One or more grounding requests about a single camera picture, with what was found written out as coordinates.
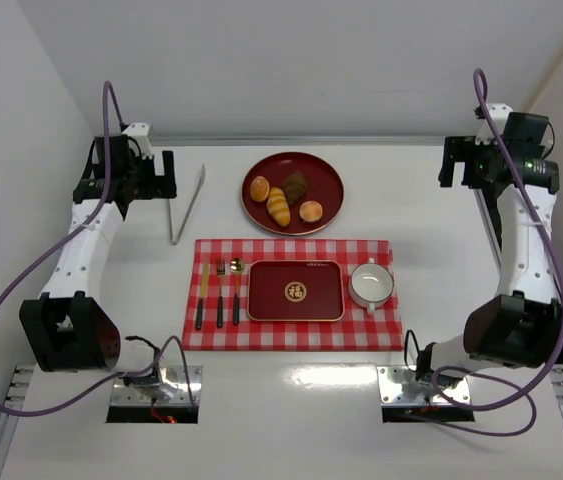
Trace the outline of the stainless steel tongs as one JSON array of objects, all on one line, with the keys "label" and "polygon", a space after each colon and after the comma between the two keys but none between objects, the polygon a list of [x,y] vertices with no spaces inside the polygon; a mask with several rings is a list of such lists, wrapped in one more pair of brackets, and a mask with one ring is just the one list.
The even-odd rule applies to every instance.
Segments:
[{"label": "stainless steel tongs", "polygon": [[190,219],[190,216],[192,214],[192,211],[194,209],[195,203],[198,199],[198,196],[200,194],[200,191],[202,190],[202,187],[204,186],[205,183],[205,179],[206,179],[206,166],[202,165],[201,169],[199,171],[199,175],[198,175],[198,180],[195,186],[195,189],[193,191],[192,196],[190,197],[190,200],[188,202],[185,214],[183,215],[181,221],[179,223],[176,223],[175,220],[175,211],[174,211],[174,207],[173,207],[173,201],[169,200],[167,207],[168,207],[168,214],[169,214],[169,226],[170,226],[170,241],[171,244],[173,246],[177,246],[180,242],[181,239],[183,237],[183,233],[185,232],[185,228],[188,224],[188,221]]}]

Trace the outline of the sesame bun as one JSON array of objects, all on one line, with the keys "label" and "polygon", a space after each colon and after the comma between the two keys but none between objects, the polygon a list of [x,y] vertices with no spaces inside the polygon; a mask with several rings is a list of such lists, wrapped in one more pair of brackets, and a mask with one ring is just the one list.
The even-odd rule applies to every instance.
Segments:
[{"label": "sesame bun", "polygon": [[250,198],[257,203],[265,202],[270,193],[270,184],[263,176],[256,176],[250,184]]}]

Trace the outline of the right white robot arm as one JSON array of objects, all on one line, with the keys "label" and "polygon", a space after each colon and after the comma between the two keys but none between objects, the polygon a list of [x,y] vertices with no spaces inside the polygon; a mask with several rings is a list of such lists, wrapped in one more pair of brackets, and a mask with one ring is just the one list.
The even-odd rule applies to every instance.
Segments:
[{"label": "right white robot arm", "polygon": [[545,245],[560,188],[559,167],[544,157],[545,116],[487,107],[494,123],[474,136],[444,141],[438,176],[451,187],[464,163],[462,185],[482,192],[500,248],[494,298],[474,310],[461,335],[429,344],[417,357],[415,378],[453,386],[486,368],[537,368],[558,354],[563,304]]}]

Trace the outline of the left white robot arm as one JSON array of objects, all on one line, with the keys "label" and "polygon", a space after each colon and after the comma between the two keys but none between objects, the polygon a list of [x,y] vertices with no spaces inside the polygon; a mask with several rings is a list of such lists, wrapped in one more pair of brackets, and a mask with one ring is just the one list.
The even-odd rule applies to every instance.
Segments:
[{"label": "left white robot arm", "polygon": [[146,123],[133,123],[109,140],[94,139],[89,156],[109,154],[111,163],[87,162],[73,191],[72,238],[40,296],[20,308],[24,332],[45,372],[112,370],[118,364],[121,335],[99,304],[112,240],[131,202],[177,195],[174,155],[153,153],[150,130]]}]

